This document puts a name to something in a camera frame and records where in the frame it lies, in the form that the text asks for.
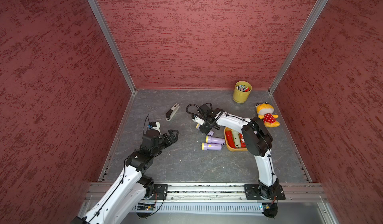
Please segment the purple flashlight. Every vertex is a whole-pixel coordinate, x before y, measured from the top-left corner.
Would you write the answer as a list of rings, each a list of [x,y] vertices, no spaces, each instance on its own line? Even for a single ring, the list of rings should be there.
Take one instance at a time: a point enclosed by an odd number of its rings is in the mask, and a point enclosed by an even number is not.
[[[217,137],[212,137],[212,136],[206,136],[205,142],[206,143],[214,143],[214,144],[224,145],[225,144],[225,139],[217,138]]]
[[[216,143],[205,143],[205,142],[203,142],[201,144],[201,149],[204,151],[206,151],[206,150],[221,150],[222,145],[216,144]]]
[[[199,129],[200,128],[200,124],[197,124],[196,125],[196,129]],[[207,136],[213,136],[214,135],[214,131],[213,130],[211,130],[208,134],[207,134]]]

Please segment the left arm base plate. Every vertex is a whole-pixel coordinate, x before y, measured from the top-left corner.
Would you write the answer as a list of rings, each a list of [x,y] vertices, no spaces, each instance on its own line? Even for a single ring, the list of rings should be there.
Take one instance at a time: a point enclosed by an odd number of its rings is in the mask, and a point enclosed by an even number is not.
[[[167,198],[168,184],[151,184],[146,188],[144,200],[165,200]]]

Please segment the yellow-green pen cup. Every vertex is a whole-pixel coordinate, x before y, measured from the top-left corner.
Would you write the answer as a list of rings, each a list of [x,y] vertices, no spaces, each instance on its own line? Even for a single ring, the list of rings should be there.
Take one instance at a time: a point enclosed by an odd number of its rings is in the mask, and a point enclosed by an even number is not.
[[[245,103],[252,91],[252,85],[246,81],[239,81],[235,84],[233,100],[236,103]]]

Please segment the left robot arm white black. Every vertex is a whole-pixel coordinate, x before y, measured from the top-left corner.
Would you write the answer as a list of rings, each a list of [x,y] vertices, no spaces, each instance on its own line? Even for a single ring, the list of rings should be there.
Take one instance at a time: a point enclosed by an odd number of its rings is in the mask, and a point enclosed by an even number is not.
[[[142,199],[155,194],[154,180],[144,174],[162,150],[178,141],[179,131],[147,130],[142,144],[124,161],[124,167],[100,201],[83,217],[76,216],[72,224],[120,224]]]

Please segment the grey white stapler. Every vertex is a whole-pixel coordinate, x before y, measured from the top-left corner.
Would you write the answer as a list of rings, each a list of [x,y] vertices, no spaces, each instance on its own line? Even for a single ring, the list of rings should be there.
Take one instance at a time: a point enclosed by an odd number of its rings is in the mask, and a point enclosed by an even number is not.
[[[166,113],[166,121],[171,121],[173,117],[175,116],[176,112],[178,111],[180,105],[176,103],[173,105]]]

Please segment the yellow plastic storage tray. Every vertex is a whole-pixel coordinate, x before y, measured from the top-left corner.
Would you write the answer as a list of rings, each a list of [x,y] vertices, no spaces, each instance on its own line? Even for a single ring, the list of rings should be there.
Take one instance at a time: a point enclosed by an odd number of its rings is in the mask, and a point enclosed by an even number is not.
[[[246,152],[247,151],[245,146],[240,148],[235,147],[230,128],[226,127],[224,129],[224,138],[225,138],[226,147],[228,148],[229,151],[231,152]]]

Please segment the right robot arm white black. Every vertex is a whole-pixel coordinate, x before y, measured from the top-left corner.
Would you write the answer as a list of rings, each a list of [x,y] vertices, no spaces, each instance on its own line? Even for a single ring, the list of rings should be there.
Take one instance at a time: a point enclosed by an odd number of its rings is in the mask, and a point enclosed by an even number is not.
[[[193,114],[192,120],[199,124],[199,130],[208,134],[213,128],[221,126],[237,131],[244,138],[246,149],[256,161],[258,168],[258,189],[260,196],[265,200],[276,196],[279,180],[275,174],[272,162],[273,138],[258,117],[243,118],[216,109],[204,117]]]

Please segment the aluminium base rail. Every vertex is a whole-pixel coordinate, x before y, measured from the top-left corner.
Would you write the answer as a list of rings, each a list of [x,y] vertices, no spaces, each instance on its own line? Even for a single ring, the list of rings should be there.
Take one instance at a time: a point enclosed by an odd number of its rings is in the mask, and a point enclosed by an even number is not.
[[[131,212],[149,217],[155,213],[190,213],[224,215],[276,215],[278,203],[314,203],[326,224],[338,223],[319,183],[281,184],[286,200],[248,201],[244,185],[240,183],[167,183],[165,200],[142,199]],[[112,186],[111,183],[92,183],[78,217],[92,209]]]

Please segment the purple flashlight top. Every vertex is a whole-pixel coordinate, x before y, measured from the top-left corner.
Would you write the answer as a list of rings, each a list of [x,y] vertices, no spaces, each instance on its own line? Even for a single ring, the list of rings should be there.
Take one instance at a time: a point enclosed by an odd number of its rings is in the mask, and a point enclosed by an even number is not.
[[[196,125],[196,129],[199,129],[200,128],[200,124],[197,124]],[[207,136],[213,136],[214,135],[214,131],[213,130],[211,130],[208,134],[207,134]]]

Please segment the green flashlight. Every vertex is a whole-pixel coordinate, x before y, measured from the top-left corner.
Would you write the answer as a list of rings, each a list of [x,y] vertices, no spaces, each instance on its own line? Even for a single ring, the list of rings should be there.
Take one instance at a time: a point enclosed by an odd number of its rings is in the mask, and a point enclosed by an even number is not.
[[[233,137],[234,146],[237,149],[241,148],[241,141],[240,141],[239,132],[232,130],[232,137]]]

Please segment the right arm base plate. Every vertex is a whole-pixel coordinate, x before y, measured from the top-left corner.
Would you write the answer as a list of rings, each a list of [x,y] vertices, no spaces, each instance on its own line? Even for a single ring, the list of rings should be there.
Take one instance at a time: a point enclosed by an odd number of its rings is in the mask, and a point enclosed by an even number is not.
[[[244,185],[244,193],[248,201],[273,201],[286,200],[283,188],[280,184],[266,187],[264,185]]]

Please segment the orange plush toy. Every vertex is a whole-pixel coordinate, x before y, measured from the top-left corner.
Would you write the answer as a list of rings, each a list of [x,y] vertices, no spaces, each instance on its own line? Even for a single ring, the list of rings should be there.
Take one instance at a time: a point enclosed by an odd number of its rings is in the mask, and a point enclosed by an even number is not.
[[[256,113],[259,119],[263,121],[264,126],[268,128],[279,127],[278,115],[274,114],[274,107],[268,102],[257,103],[255,105]]]

